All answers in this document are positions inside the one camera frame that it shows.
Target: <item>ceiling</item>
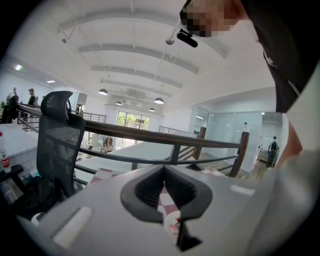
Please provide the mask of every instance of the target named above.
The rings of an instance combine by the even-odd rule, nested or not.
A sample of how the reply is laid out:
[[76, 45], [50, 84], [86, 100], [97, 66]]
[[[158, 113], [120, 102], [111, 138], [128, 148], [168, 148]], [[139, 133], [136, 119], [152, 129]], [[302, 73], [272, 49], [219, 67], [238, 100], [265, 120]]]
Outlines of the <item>ceiling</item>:
[[[55, 77], [48, 75], [46, 73], [43, 73], [39, 71], [37, 68], [34, 68], [32, 65], [25, 61], [21, 61], [20, 59], [17, 59], [12, 56], [6, 56], [2, 59], [2, 62], [0, 63], [1, 69], [5, 69], [9, 72], [14, 73], [15, 75], [32, 80], [38, 84], [41, 84], [48, 88], [55, 88], [55, 87], [65, 87], [66, 85], [57, 80]], [[21, 65], [22, 68], [20, 70], [16, 70], [15, 67], [17, 65]]]
[[[161, 97], [167, 111], [270, 86], [249, 21], [218, 37], [195, 37], [197, 48], [176, 36], [167, 45], [165, 40], [180, 29], [176, 25], [184, 3], [48, 1], [26, 22], [8, 53], [106, 103], [112, 96], [149, 103]], [[98, 94], [101, 88], [109, 95]]]

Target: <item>whiteboard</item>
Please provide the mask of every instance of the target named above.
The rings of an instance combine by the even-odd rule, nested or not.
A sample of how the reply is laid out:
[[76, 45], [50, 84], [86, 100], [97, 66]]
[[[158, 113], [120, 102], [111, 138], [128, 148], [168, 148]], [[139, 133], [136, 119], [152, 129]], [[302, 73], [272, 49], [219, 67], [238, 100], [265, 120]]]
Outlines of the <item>whiteboard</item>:
[[[260, 144], [260, 149], [265, 150], [265, 151], [268, 151], [270, 142], [271, 142], [271, 140], [272, 140], [273, 138], [274, 138], [274, 137], [263, 136], [263, 138], [262, 138], [262, 140], [261, 140], [261, 144]], [[280, 144], [279, 144], [280, 138], [277, 137], [275, 140], [276, 140], [276, 143], [278, 144], [278, 147], [279, 147], [279, 146], [280, 146]]]

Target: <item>red bottle label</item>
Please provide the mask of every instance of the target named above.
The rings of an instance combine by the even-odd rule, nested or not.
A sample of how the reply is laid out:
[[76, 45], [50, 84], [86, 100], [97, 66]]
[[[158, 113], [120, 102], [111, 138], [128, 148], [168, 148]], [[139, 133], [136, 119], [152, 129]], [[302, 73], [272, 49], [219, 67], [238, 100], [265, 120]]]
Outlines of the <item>red bottle label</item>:
[[2, 162], [2, 166], [3, 168], [8, 168], [10, 166], [10, 162], [9, 162], [9, 159], [6, 158], [6, 159], [1, 159], [1, 162]]

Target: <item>gray plastic device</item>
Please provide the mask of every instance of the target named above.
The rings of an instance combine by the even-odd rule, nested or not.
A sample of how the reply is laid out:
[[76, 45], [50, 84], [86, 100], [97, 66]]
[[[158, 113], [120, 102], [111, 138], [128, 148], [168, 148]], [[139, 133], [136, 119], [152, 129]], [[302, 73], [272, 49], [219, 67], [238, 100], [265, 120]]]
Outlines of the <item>gray plastic device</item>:
[[[320, 151], [304, 152], [261, 181], [151, 166], [97, 181], [22, 223], [50, 255], [264, 255], [309, 215], [319, 195]], [[173, 244], [155, 204], [163, 184], [181, 211]]]

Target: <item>arched ceiling beam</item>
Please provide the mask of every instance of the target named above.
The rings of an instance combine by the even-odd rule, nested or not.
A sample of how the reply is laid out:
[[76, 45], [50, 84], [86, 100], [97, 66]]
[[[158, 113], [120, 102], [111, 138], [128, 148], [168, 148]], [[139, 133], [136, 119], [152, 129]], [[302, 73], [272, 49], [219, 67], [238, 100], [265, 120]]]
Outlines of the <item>arched ceiling beam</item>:
[[[134, 53], [134, 54], [141, 54], [150, 57], [157, 58], [161, 60], [163, 53], [157, 50], [148, 49], [145, 47], [136, 46], [135, 48], [132, 45], [124, 45], [124, 44], [92, 44], [92, 45], [85, 45], [78, 48], [79, 53], [88, 53], [88, 52], [95, 52], [95, 51], [119, 51], [119, 52], [127, 52], [127, 53]], [[163, 57], [165, 62], [173, 63], [175, 58], [170, 58], [169, 54], [165, 54]], [[188, 70], [194, 74], [197, 74], [199, 68], [180, 59], [177, 58], [175, 60], [174, 65], [177, 65], [185, 70]]]
[[156, 80], [158, 82], [173, 86], [173, 87], [177, 87], [179, 89], [182, 88], [182, 83], [171, 80], [169, 78], [164, 78], [164, 77], [160, 77], [159, 75], [157, 75], [157, 77], [155, 78], [156, 74], [152, 74], [149, 72], [145, 72], [145, 71], [141, 71], [141, 70], [133, 70], [130, 68], [126, 68], [126, 67], [119, 67], [119, 66], [92, 66], [91, 67], [91, 71], [100, 71], [100, 72], [114, 72], [114, 73], [122, 73], [122, 74], [127, 74], [127, 75], [133, 75], [133, 76], [138, 76], [138, 77], [142, 77], [142, 78], [148, 78], [151, 80]]
[[[149, 21], [155, 24], [163, 24], [174, 28], [178, 21], [178, 15], [177, 17], [173, 17], [159, 12], [145, 11], [139, 9], [134, 10], [134, 13], [132, 13], [130, 8], [118, 8], [87, 13], [85, 18], [82, 15], [80, 15], [76, 17], [75, 20], [78, 25], [88, 23], [98, 24], [125, 20], [135, 22]], [[64, 23], [59, 24], [59, 28], [62, 31], [73, 28], [74, 26], [74, 19], [70, 19]], [[180, 28], [185, 30], [184, 27], [179, 26], [177, 28], [177, 31], [179, 31]], [[227, 56], [229, 50], [215, 38], [197, 37], [196, 35], [194, 35], [194, 37], [199, 38], [205, 45], [214, 50], [219, 58], [223, 59]]]
[[[149, 93], [151, 88], [148, 87], [144, 87], [144, 86], [140, 86], [140, 85], [136, 85], [136, 84], [131, 84], [131, 83], [126, 83], [126, 82], [117, 82], [115, 81], [113, 83], [112, 80], [103, 80], [104, 84], [110, 84], [110, 85], [116, 85], [116, 86], [120, 86], [120, 87], [126, 87], [126, 88], [130, 88], [130, 89], [135, 89], [138, 91], [143, 91], [143, 92], [147, 92]], [[164, 96], [164, 97], [168, 97], [168, 98], [172, 98], [172, 94], [165, 92], [165, 91], [161, 91], [161, 90], [152, 90], [151, 91], [153, 94], [158, 94], [160, 96]]]
[[139, 99], [137, 102], [139, 103], [142, 103], [143, 102], [147, 102], [147, 103], [154, 103], [154, 99], [148, 99], [148, 98], [143, 98], [143, 97], [137, 97], [135, 95], [128, 95], [128, 94], [125, 94], [125, 93], [118, 93], [118, 92], [110, 92], [110, 95], [111, 96], [117, 96], [117, 97], [120, 97], [120, 98], [123, 98], [124, 100], [133, 100], [134, 102], [137, 101], [137, 98]]

